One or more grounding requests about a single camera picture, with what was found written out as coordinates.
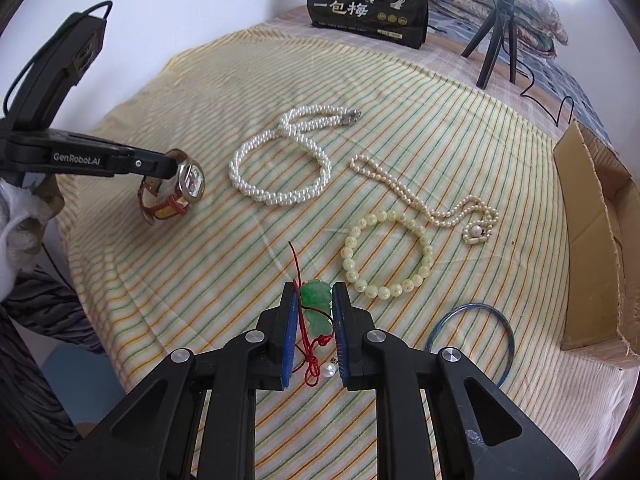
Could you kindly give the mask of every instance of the white wall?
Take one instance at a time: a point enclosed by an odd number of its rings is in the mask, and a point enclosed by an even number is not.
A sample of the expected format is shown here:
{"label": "white wall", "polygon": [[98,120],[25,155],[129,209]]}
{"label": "white wall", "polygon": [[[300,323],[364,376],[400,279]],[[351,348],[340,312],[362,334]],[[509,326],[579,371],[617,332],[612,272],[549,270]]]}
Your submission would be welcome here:
{"label": "white wall", "polygon": [[557,63],[572,74],[620,159],[640,182],[640,52],[607,0],[555,2],[569,34]]}
{"label": "white wall", "polygon": [[[73,11],[101,0],[25,0],[0,36],[0,95]],[[54,126],[87,131],[151,79],[170,56],[254,25],[305,0],[113,0],[104,47]]]}

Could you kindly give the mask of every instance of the black snack bag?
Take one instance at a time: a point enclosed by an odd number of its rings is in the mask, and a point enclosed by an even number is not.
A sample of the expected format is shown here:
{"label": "black snack bag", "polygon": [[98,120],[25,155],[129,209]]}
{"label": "black snack bag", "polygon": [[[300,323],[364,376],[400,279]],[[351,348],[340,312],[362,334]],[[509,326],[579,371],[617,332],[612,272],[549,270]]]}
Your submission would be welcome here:
{"label": "black snack bag", "polygon": [[427,34],[429,0],[306,0],[315,27],[341,28],[420,48]]}

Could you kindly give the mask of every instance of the blue bangle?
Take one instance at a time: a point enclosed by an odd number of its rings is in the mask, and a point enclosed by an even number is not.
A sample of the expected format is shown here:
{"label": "blue bangle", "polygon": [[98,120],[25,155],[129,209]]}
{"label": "blue bangle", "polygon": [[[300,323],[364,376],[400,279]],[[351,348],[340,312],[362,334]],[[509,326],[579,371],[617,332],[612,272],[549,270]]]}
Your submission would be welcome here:
{"label": "blue bangle", "polygon": [[476,309],[485,310],[490,314],[493,314],[495,317],[497,317],[498,321],[500,321],[501,325],[506,330],[507,365],[506,365],[506,368],[504,369],[504,372],[502,373],[502,376],[500,377],[500,380],[496,383],[498,386],[502,386],[507,376],[509,375],[509,372],[511,371],[511,365],[513,365],[513,358],[516,353],[516,341],[513,335],[513,329],[511,328],[511,325],[509,324],[509,321],[507,320],[507,318],[504,317],[503,313],[501,313],[499,310],[494,309],[492,306],[489,306],[484,303],[465,303],[464,305],[457,306],[450,312],[447,312],[444,316],[442,316],[442,318],[440,318],[439,322],[436,323],[436,326],[433,327],[433,330],[431,330],[431,333],[427,338],[427,342],[424,345],[424,349],[427,352],[431,352],[433,341],[437,338],[438,334],[440,334],[442,327],[450,318],[452,318],[456,314],[459,314],[460,312],[464,312],[465,310],[476,310]]}

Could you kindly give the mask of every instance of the pearl necklace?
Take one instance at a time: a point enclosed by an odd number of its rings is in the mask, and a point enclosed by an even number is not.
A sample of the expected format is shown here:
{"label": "pearl necklace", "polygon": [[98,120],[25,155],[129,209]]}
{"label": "pearl necklace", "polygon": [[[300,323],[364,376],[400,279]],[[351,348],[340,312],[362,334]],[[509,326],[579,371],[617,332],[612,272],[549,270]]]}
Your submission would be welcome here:
{"label": "pearl necklace", "polygon": [[[364,162],[364,165],[360,166],[359,161]],[[467,195],[449,211],[436,211],[428,209],[426,204],[408,186],[402,184],[397,177],[392,176],[389,172],[382,170],[372,158],[363,154],[356,155],[351,159],[350,166],[357,173],[387,184],[407,205],[424,213],[428,218],[428,223],[430,222],[437,227],[453,227],[469,213],[478,211],[482,215],[481,219],[470,222],[462,229],[462,239],[469,245],[487,241],[491,236],[492,228],[498,221],[497,211],[493,207],[488,207],[483,200],[475,195]],[[358,236],[360,236],[362,229],[384,221],[398,222],[418,237],[422,245],[422,260],[416,274],[410,278],[402,280],[401,283],[393,283],[388,287],[377,287],[370,285],[360,277],[355,268],[353,250],[358,244]],[[347,281],[353,283],[355,289],[358,292],[364,292],[368,298],[379,298],[380,300],[388,300],[392,296],[396,298],[403,292],[411,292],[428,277],[433,266],[433,248],[429,245],[429,240],[426,237],[426,227],[419,226],[415,220],[407,219],[404,214],[398,215],[395,211],[381,210],[360,218],[356,225],[351,227],[349,236],[344,239],[344,247],[340,250],[340,256],[342,257],[342,268],[347,273]]]}
{"label": "pearl necklace", "polygon": [[[322,114],[324,116],[327,114],[333,115],[291,124],[293,119],[316,114]],[[276,128],[266,130],[251,137],[251,139],[243,142],[240,148],[234,152],[229,162],[229,178],[231,179],[231,183],[243,195],[250,196],[256,202],[264,202],[268,205],[292,205],[319,196],[331,179],[331,161],[324,150],[303,135],[303,133],[310,132],[311,130],[319,130],[320,128],[327,128],[329,126],[337,126],[339,124],[347,126],[354,124],[359,118],[359,111],[349,110],[342,106],[304,105],[298,108],[292,108],[280,117]],[[252,186],[252,184],[249,184],[240,176],[240,164],[248,153],[270,140],[279,137],[289,137],[293,139],[294,142],[299,143],[305,151],[309,152],[318,161],[320,165],[320,175],[313,181],[311,186],[288,192],[271,192]]]}
{"label": "pearl necklace", "polygon": [[[364,165],[359,166],[359,161],[363,161]],[[402,184],[397,177],[392,176],[388,171],[380,168],[375,160],[362,153],[351,159],[350,166],[356,173],[387,184],[408,206],[424,213],[428,221],[436,227],[453,227],[469,213],[478,211],[482,215],[481,219],[470,222],[462,229],[462,239],[469,245],[487,241],[498,221],[498,212],[493,207],[488,207],[483,200],[475,195],[465,196],[449,211],[428,209],[426,204],[408,186]],[[365,166],[369,166],[373,171],[368,170]]]}

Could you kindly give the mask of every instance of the stacked bedding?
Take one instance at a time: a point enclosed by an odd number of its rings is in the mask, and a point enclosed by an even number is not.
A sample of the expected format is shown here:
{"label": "stacked bedding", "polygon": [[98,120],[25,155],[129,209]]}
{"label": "stacked bedding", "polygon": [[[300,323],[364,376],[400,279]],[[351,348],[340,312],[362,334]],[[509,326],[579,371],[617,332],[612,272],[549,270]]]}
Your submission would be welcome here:
{"label": "stacked bedding", "polygon": [[[430,0],[431,9],[478,27],[494,9],[494,0]],[[558,11],[549,0],[515,0],[518,46],[538,57],[555,58],[556,44],[569,41]]]}

